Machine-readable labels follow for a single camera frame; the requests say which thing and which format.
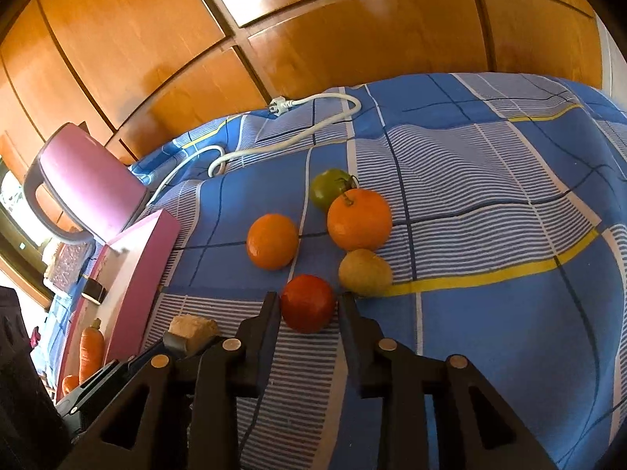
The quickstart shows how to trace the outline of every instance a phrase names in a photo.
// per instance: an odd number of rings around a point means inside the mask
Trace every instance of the window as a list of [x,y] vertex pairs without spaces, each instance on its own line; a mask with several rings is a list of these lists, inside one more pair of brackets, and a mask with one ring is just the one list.
[[28,206],[20,182],[10,171],[5,173],[0,183],[0,203],[37,247],[52,238],[52,233],[40,223]]

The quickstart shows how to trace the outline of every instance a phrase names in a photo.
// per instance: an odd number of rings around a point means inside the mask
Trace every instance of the bread piece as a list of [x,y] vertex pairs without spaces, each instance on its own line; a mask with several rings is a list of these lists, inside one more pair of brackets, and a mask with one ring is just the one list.
[[215,320],[194,315],[175,316],[170,322],[168,332],[187,340],[185,345],[187,355],[195,354],[209,339],[220,335],[220,329]]

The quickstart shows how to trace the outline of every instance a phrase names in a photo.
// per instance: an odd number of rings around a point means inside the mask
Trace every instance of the carrot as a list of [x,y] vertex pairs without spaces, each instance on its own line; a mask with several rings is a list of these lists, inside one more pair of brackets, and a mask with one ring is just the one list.
[[90,376],[102,367],[105,356],[105,339],[100,329],[100,320],[93,320],[80,338],[80,365],[78,368],[78,381],[85,382]]
[[63,379],[63,395],[68,395],[74,389],[78,387],[78,376],[67,375]]

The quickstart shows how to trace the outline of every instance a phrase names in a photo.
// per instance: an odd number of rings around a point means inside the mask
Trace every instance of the pink tray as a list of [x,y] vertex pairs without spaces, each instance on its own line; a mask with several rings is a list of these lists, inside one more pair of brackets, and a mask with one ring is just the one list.
[[114,237],[103,247],[90,277],[107,290],[100,306],[78,301],[63,349],[57,401],[63,397],[64,376],[78,375],[80,338],[95,318],[105,337],[104,364],[140,353],[143,332],[181,224],[159,210]]

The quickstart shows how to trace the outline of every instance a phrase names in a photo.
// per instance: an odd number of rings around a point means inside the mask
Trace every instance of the kettle handle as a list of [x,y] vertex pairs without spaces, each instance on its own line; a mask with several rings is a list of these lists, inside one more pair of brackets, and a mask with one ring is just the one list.
[[42,166],[40,165],[38,155],[29,167],[28,172],[26,173],[26,178],[24,179],[24,198],[26,199],[28,206],[43,226],[45,226],[46,229],[52,233],[52,235],[56,236],[56,238],[65,244],[82,244],[83,242],[91,240],[93,235],[87,230],[69,232],[59,228],[50,220],[50,218],[43,211],[36,196],[37,188],[43,183],[45,183],[45,178],[43,176]]

